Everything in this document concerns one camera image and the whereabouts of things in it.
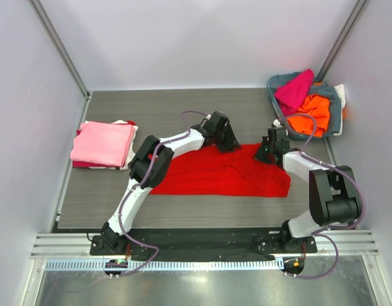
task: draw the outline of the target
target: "black mounting plate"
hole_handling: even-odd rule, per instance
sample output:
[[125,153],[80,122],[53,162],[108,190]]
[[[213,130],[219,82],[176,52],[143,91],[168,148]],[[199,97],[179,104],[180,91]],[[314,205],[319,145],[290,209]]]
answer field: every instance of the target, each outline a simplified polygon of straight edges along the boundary
[[[160,251],[156,261],[262,261],[273,260],[271,254],[292,252],[286,252],[282,248],[280,230],[281,228],[132,229],[129,234],[143,243],[158,246]],[[304,243],[306,253],[317,252],[313,237],[308,237]],[[146,260],[153,252],[153,249],[131,243],[133,260]],[[301,246],[294,252],[301,253]],[[125,255],[126,248],[120,253],[114,253],[103,243],[101,236],[94,236],[90,254]]]

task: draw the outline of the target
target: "folded pink cloth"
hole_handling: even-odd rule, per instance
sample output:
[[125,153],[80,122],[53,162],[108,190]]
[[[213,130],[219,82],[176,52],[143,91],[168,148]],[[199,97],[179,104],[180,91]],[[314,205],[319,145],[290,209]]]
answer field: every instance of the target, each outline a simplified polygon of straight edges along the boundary
[[286,85],[278,87],[275,98],[279,101],[280,110],[285,116],[292,115],[305,101],[315,74],[311,69],[297,75]]
[[124,166],[135,132],[132,125],[89,121],[81,124],[80,129],[81,133],[74,139],[72,161]]

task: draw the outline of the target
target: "white arm segment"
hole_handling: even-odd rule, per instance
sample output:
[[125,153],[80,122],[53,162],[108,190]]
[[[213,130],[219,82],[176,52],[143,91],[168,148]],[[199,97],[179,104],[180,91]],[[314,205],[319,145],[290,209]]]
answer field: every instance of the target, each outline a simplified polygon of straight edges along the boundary
[[[160,138],[160,142],[174,140],[175,138],[184,135],[187,135],[187,132],[169,138]],[[173,158],[175,158],[184,153],[200,149],[203,143],[204,143],[204,137],[202,137],[202,135],[199,132],[197,132],[195,129],[190,129],[190,134],[188,137],[182,140],[178,140],[176,142],[166,143],[164,146],[171,148],[173,150],[174,152]]]
[[283,156],[283,159],[284,170],[296,174],[306,183],[309,183],[309,171],[316,169],[327,170],[325,167],[302,158],[300,151],[288,152]]
[[[299,151],[286,153],[283,158],[285,171],[296,174],[307,183],[309,183],[309,171],[317,169],[327,170],[325,167],[302,158]],[[302,215],[291,219],[288,225],[292,237],[294,238],[308,237],[311,233],[320,228],[313,220],[309,210]]]
[[[160,142],[163,143],[165,141],[174,140],[174,139],[181,137],[181,136],[184,136],[186,134],[187,134],[187,132],[173,136],[173,137],[169,137],[169,138],[161,138]],[[188,137],[186,137],[182,140],[178,140],[176,142],[166,143],[164,146],[169,147],[173,150],[173,152],[174,152],[173,158],[175,158],[175,157],[180,156],[184,153],[200,149],[203,146],[203,143],[204,143],[204,137],[202,137],[202,135],[199,132],[197,132],[195,129],[191,129],[190,135]],[[130,190],[132,190],[133,186],[136,185],[137,183],[138,182],[136,180],[134,180],[133,178],[129,179],[122,199],[125,198],[126,194]],[[123,223],[123,226],[124,226],[124,229],[126,232],[131,230],[133,219],[134,219],[136,213],[138,212],[140,205],[143,203],[145,197],[149,194],[149,192],[151,190],[152,190],[151,187],[146,187],[144,189],[137,187],[132,191],[132,193],[127,198],[127,200],[122,208],[122,215],[121,215],[122,223]],[[122,205],[122,200],[119,203],[116,211],[113,213],[111,218],[108,220],[108,223],[109,223],[109,227],[115,233],[123,235],[123,233],[120,229],[120,226],[119,226],[119,221],[118,221],[118,211],[119,211],[119,207],[121,205]]]

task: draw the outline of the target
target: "white wall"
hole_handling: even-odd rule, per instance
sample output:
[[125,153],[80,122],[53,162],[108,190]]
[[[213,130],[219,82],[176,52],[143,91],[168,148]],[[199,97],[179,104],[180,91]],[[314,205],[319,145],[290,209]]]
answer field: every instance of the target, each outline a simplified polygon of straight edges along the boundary
[[370,1],[326,79],[344,83],[349,118],[333,147],[354,168],[392,280],[392,0]]
[[47,232],[82,93],[31,6],[0,1],[0,305],[24,289],[37,232]]
[[41,0],[90,90],[263,86],[317,71],[354,0]]

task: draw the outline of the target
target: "white cloth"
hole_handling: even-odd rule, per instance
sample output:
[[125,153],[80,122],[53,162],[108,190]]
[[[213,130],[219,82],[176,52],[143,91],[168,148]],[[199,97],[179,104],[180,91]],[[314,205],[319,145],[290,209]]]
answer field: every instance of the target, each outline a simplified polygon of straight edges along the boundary
[[340,130],[338,133],[333,133],[334,136],[340,136],[343,132],[343,109],[346,106],[346,94],[344,91],[344,85],[340,84],[335,86],[335,90],[337,93],[337,96],[340,98],[341,102],[342,102],[342,112],[340,113]]

